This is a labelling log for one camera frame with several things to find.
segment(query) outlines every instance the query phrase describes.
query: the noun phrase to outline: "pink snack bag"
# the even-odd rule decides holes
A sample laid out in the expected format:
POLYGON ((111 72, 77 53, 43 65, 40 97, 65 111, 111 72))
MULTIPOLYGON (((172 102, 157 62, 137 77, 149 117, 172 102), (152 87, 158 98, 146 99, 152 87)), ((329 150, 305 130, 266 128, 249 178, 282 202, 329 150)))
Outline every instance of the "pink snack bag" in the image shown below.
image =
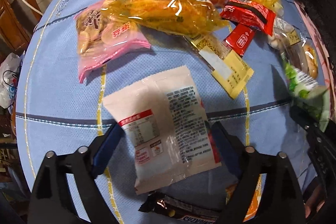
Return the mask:
POLYGON ((117 17, 104 17, 100 9, 115 0, 101 0, 75 16, 78 33, 78 78, 82 84, 90 71, 106 62, 151 44, 137 24, 117 17))

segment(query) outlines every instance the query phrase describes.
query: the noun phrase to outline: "metal screw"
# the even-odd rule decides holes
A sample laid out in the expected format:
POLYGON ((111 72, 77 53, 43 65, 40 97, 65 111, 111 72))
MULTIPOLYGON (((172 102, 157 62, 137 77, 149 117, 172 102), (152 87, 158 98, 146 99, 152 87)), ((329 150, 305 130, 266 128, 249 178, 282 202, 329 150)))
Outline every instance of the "metal screw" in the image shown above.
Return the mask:
POLYGON ((246 146, 246 147, 245 147, 245 151, 246 151, 247 153, 254 153, 255 149, 254 149, 253 146, 246 146))
POLYGON ((287 154, 285 152, 279 152, 279 157, 282 158, 282 159, 285 159, 287 158, 287 154))
POLYGON ((88 150, 87 146, 81 146, 80 148, 78 148, 78 152, 83 154, 88 150))
POLYGON ((55 155, 54 151, 49 151, 49 152, 46 153, 45 156, 46 156, 47 158, 51 158, 53 155, 55 155))

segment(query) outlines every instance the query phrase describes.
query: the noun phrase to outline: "blue tablecloth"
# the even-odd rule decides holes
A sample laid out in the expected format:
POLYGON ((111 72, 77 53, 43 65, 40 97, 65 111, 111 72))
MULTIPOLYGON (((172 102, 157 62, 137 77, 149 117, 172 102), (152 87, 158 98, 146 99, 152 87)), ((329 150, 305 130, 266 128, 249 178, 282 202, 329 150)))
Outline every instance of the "blue tablecloth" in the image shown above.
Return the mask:
MULTIPOLYGON (((32 189, 35 175, 45 153, 74 152, 89 145, 102 124, 103 132, 112 116, 100 105, 101 95, 108 95, 148 75, 186 65, 204 102, 210 122, 221 121, 230 134, 246 139, 246 105, 243 93, 230 99, 224 89, 204 69, 201 62, 176 43, 173 37, 144 29, 152 49, 130 52, 90 74, 84 84, 78 82, 76 42, 73 17, 99 0, 53 0, 38 24, 24 59, 16 100, 16 132, 21 163, 32 189)), ((293 0, 282 0, 284 19, 310 37, 293 0)), ((228 29, 217 32, 225 38, 228 29)), ((250 143, 260 153, 288 154, 301 187, 311 180, 304 170, 310 160, 304 134, 289 117, 289 95, 278 53, 258 32, 243 58, 255 71, 247 83, 250 101, 250 143)), ((324 83, 322 71, 318 82, 324 83)), ((134 148, 122 138, 109 163, 110 176, 101 175, 96 183, 113 213, 121 223, 178 223, 174 219, 138 212, 146 195, 134 190, 134 148)), ((80 201, 73 176, 68 176, 70 191, 80 217, 88 219, 80 201)), ((186 202, 207 208, 221 208, 225 188, 235 178, 225 166, 194 175, 164 191, 186 202)))

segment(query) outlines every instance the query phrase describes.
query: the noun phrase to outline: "black candy wrapper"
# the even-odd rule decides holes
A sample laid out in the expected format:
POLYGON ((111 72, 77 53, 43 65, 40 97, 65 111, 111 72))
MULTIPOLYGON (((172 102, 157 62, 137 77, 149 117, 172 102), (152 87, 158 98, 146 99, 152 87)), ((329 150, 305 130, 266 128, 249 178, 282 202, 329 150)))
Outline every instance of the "black candy wrapper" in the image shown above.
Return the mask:
POLYGON ((140 212, 154 212, 190 223, 212 224, 219 218, 219 212, 203 209, 171 198, 160 192, 148 195, 147 200, 139 208, 140 212))

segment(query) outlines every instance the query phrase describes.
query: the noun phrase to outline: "green snack package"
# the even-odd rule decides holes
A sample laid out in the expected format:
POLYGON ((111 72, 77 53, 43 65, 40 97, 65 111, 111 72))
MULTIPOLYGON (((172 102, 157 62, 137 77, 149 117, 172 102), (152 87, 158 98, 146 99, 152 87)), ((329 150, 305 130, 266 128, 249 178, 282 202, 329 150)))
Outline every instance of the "green snack package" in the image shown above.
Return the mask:
POLYGON ((326 86, 289 63, 284 52, 281 53, 285 74, 289 81, 289 91, 293 102, 316 119, 322 132, 327 128, 330 117, 330 94, 326 86))

